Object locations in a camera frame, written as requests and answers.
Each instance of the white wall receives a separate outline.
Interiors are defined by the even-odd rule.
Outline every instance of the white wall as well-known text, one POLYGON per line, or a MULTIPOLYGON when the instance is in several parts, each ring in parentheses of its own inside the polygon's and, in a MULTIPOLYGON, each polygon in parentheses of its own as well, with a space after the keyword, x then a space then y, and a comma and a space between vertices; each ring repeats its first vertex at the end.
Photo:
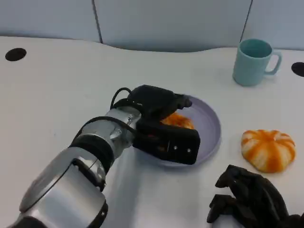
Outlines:
POLYGON ((99 41, 91 0, 1 0, 0 35, 99 41))
POLYGON ((96 0, 105 44, 197 51, 236 46, 251 0, 96 0))
MULTIPOLYGON (((95 0, 104 43, 160 51, 236 46, 251 0, 95 0)), ((243 38, 304 49, 303 0, 252 0, 243 38)), ((92 0, 1 0, 0 35, 99 41, 92 0)))
POLYGON ((260 38, 275 48, 304 49, 304 0, 253 0, 243 39, 260 38))

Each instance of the toy pumpkin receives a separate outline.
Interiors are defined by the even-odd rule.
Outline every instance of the toy pumpkin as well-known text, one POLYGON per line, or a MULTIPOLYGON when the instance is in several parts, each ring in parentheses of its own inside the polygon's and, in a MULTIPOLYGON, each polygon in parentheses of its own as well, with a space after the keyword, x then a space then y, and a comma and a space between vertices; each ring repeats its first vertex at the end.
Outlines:
POLYGON ((246 131, 242 154, 261 172, 281 172, 295 159, 295 144, 288 134, 277 130, 246 131))
POLYGON ((194 129, 192 121, 189 118, 178 114, 177 112, 172 113, 167 118, 163 119, 161 122, 166 125, 194 129))

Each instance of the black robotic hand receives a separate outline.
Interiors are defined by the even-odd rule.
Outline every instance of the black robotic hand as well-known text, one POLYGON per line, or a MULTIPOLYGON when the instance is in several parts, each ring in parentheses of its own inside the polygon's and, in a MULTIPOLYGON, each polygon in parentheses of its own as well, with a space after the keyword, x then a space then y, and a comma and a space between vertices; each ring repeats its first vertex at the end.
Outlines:
POLYGON ((259 174, 229 165, 215 186, 229 187, 235 198, 215 195, 208 223, 220 215, 232 215, 245 228, 304 228, 304 214, 289 215, 281 194, 259 174))

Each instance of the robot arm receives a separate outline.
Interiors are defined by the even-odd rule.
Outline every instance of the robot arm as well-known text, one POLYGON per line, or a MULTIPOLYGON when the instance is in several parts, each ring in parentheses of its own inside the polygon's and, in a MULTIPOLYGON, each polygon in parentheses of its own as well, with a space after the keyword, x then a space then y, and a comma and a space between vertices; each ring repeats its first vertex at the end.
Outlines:
POLYGON ((195 162, 200 145, 197 131, 160 123, 176 109, 191 106, 186 96, 144 85, 114 104, 118 92, 110 111, 88 121, 71 145, 33 181, 20 204, 20 216, 11 228, 100 227, 108 211, 102 194, 106 174, 131 145, 161 159, 195 162), (180 151, 171 148, 179 143, 180 151), (160 147, 166 151, 160 153, 160 147))

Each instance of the silver robot arm segment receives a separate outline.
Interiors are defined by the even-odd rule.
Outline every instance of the silver robot arm segment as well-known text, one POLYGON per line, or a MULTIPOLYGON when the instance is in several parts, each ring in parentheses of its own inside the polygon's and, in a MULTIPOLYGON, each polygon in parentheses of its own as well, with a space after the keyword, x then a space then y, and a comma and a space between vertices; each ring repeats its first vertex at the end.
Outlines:
POLYGON ((35 179, 20 204, 20 216, 11 228, 98 228, 107 215, 102 191, 115 159, 132 145, 141 114, 134 108, 111 109, 85 125, 35 179))

